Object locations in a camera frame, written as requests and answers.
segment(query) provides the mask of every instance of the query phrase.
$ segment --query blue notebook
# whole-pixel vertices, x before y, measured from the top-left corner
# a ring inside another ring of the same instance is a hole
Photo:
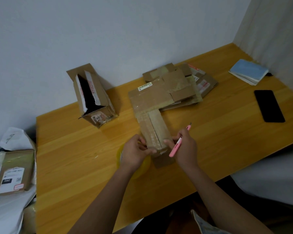
[[[268,71],[269,70],[266,67],[240,59],[229,70],[229,73],[251,85],[257,85],[258,82],[268,73]]]

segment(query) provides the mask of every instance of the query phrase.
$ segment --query left hand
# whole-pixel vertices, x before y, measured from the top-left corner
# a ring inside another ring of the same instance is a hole
[[[147,149],[144,138],[135,134],[124,145],[120,168],[134,173],[141,166],[146,156],[156,152],[156,149]]]

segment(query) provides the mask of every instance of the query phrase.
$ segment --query black smartphone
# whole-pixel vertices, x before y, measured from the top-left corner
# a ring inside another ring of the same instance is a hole
[[[255,90],[254,94],[265,122],[285,122],[272,90]]]

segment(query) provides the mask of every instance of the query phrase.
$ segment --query wooden table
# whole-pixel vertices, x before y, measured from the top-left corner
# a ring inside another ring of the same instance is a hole
[[[202,169],[217,181],[293,143],[293,91],[275,77],[250,86],[228,73],[240,59],[229,44],[187,60],[219,85],[197,106],[162,113],[172,134],[192,122]],[[107,91],[119,117],[99,130],[73,103],[37,117],[37,233],[64,234],[116,170],[116,151],[140,133],[127,93],[142,78]],[[254,90],[273,90],[285,123],[265,123]],[[129,182],[114,231],[195,192],[177,164],[149,171]]]

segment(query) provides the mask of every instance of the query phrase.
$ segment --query hand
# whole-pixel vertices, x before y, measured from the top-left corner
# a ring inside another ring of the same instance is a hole
[[[198,167],[197,164],[197,147],[195,140],[190,136],[186,128],[180,130],[177,136],[173,136],[172,139],[177,142],[182,137],[182,142],[177,150],[175,157],[178,165],[186,171]],[[175,143],[171,140],[164,140],[164,143],[171,149],[175,146]]]
[[[156,149],[147,149],[144,138],[135,134],[124,145],[120,167],[134,173],[146,156],[156,152]]]

